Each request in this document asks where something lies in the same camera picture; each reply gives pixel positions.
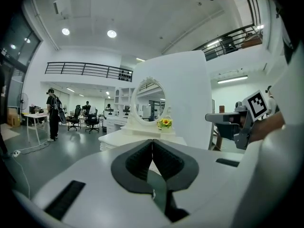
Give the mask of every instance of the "power strip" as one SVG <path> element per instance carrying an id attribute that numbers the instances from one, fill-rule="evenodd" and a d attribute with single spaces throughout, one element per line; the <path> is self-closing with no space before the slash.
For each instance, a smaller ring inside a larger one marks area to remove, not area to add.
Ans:
<path id="1" fill-rule="evenodd" d="M 20 155 L 21 152 L 19 150 L 14 151 L 14 153 L 11 155 L 13 158 L 16 158 L 18 155 Z"/>

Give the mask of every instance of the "black office chair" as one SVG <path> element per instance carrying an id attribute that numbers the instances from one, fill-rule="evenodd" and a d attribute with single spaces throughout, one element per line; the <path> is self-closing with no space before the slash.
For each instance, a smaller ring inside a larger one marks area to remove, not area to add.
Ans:
<path id="1" fill-rule="evenodd" d="M 80 122 L 80 120 L 79 120 L 80 111 L 81 111 L 80 105 L 77 105 L 74 116 L 68 116 L 69 119 L 67 119 L 66 121 L 70 122 L 72 124 L 72 126 L 67 127 L 68 131 L 70 131 L 70 128 L 72 128 L 72 127 L 75 128 L 76 131 L 77 131 L 78 127 L 81 127 L 81 126 L 75 126 L 75 124 L 79 124 L 79 122 Z"/>
<path id="2" fill-rule="evenodd" d="M 87 119 L 86 119 L 85 123 L 86 123 L 86 125 L 92 126 L 90 128 L 86 128 L 85 131 L 87 131 L 87 130 L 90 129 L 89 133 L 91 133 L 92 130 L 96 130 L 96 131 L 99 132 L 99 127 L 94 127 L 94 125 L 98 125 L 99 124 L 99 117 L 97 118 L 97 109 L 95 111 L 95 114 L 89 114 L 87 116 Z"/>

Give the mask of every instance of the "white cable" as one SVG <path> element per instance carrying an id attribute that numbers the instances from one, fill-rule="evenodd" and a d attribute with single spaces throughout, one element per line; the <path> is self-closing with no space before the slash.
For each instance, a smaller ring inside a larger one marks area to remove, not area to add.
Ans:
<path id="1" fill-rule="evenodd" d="M 16 161 L 15 160 L 15 158 L 13 157 L 12 158 L 20 167 L 21 167 L 21 169 L 22 169 L 22 172 L 23 172 L 23 175 L 24 175 L 24 177 L 25 177 L 25 180 L 27 181 L 27 184 L 28 184 L 28 199 L 30 199 L 30 187 L 29 187 L 29 182 L 28 182 L 28 179 L 27 179 L 27 177 L 26 177 L 26 175 L 25 175 L 25 173 L 24 173 L 24 170 L 23 170 L 23 167 L 22 167 L 22 165 L 18 162 L 18 161 Z"/>
<path id="2" fill-rule="evenodd" d="M 36 146 L 34 146 L 34 147 L 29 147 L 29 148 L 26 148 L 26 149 L 22 149 L 22 150 L 28 150 L 28 149 L 36 148 L 36 147 L 38 147 L 38 146 L 43 145 L 43 144 L 46 143 L 46 142 L 47 142 L 47 140 L 46 140 L 45 142 L 39 144 L 39 145 L 36 145 Z"/>

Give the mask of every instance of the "oval mirror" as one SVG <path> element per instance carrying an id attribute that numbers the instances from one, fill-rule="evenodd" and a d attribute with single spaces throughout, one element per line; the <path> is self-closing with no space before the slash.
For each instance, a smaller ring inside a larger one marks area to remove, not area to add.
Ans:
<path id="1" fill-rule="evenodd" d="M 135 97 L 135 109 L 140 118 L 147 122 L 156 121 L 165 109 L 165 93 L 153 83 L 143 84 Z"/>

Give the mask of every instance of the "round ceiling light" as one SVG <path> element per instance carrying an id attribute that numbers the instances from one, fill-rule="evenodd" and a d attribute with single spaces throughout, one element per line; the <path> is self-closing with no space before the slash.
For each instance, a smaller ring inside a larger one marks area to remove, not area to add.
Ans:
<path id="1" fill-rule="evenodd" d="M 110 38 L 115 38 L 117 36 L 117 34 L 114 30 L 109 30 L 107 34 L 108 34 L 108 37 L 110 37 Z"/>
<path id="2" fill-rule="evenodd" d="M 67 28 L 63 28 L 62 34 L 64 34 L 65 36 L 68 36 L 70 34 L 70 31 Z"/>

